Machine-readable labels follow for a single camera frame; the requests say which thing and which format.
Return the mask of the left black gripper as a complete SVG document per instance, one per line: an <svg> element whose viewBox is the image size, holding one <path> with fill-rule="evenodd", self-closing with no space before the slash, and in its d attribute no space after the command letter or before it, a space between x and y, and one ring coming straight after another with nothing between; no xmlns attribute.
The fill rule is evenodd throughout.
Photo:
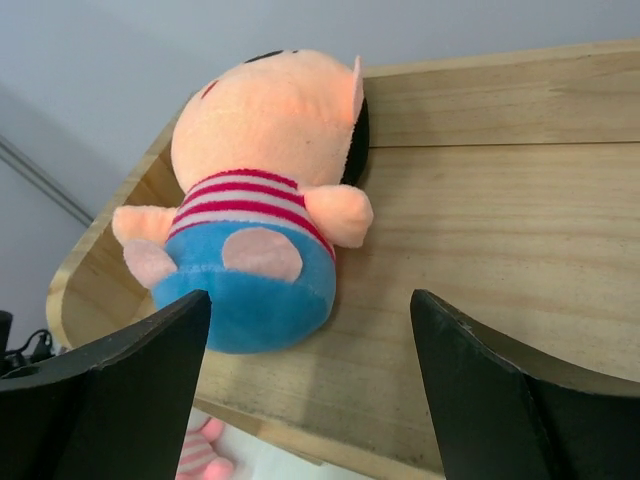
<svg viewBox="0 0 640 480"><path fill-rule="evenodd" d="M1 311L1 376L55 356L53 337L48 329L36 330L22 346L9 349L7 345L13 319L10 312Z"/></svg>

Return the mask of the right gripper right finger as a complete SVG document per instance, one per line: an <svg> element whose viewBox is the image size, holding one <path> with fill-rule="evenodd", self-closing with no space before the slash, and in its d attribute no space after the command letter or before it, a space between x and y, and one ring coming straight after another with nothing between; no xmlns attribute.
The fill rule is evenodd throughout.
<svg viewBox="0 0 640 480"><path fill-rule="evenodd" d="M427 290L410 314L449 479L639 477L639 385L558 359Z"/></svg>

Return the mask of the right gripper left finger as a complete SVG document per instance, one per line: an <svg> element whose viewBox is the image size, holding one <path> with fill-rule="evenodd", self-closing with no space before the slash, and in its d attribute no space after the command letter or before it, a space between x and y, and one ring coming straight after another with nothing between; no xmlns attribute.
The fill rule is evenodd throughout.
<svg viewBox="0 0 640 480"><path fill-rule="evenodd" d="M1 379L4 479L172 479L210 320L194 291Z"/></svg>

